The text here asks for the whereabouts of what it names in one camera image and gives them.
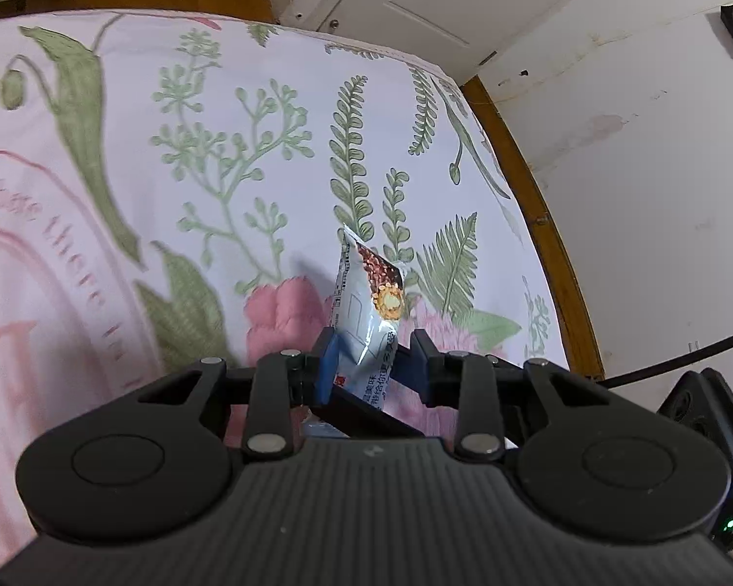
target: ridged black surface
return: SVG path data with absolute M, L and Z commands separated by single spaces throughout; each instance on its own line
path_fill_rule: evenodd
M 43 537 L 0 576 L 15 586 L 725 586 L 733 562 L 698 535 L 629 547 L 557 530 L 499 469 L 455 461 L 437 440 L 310 439 L 289 460 L 249 465 L 184 530 L 122 548 Z

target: wooden floor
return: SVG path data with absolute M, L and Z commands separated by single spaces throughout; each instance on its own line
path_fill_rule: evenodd
M 274 21 L 269 0 L 27 0 L 28 12 L 118 7 L 203 11 L 255 21 Z M 0 17 L 14 14 L 13 4 L 0 4 Z M 579 374 L 600 376 L 603 364 L 581 291 L 532 174 L 480 80 L 476 77 L 462 90 L 489 135 L 502 171 L 527 220 L 557 307 L 570 369 Z

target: floral tablecloth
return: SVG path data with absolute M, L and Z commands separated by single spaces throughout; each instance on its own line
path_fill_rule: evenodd
M 438 68 L 203 14 L 0 21 L 0 563 L 33 536 L 13 482 L 33 438 L 201 356 L 310 348 L 343 225 L 407 264 L 402 343 L 565 363 L 516 200 Z M 386 410 L 455 423 L 396 383 Z

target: white snack wrapper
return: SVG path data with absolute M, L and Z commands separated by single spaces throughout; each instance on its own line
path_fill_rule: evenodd
M 345 227 L 331 325 L 342 340 L 334 385 L 382 408 L 399 344 L 406 270 Z

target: silver rivet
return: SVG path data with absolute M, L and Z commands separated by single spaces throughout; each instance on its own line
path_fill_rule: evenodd
M 494 434 L 467 434 L 462 439 L 462 447 L 473 454 L 493 454 L 501 445 Z
M 285 444 L 279 434 L 256 434 L 247 441 L 247 448 L 257 454 L 276 454 L 285 449 Z

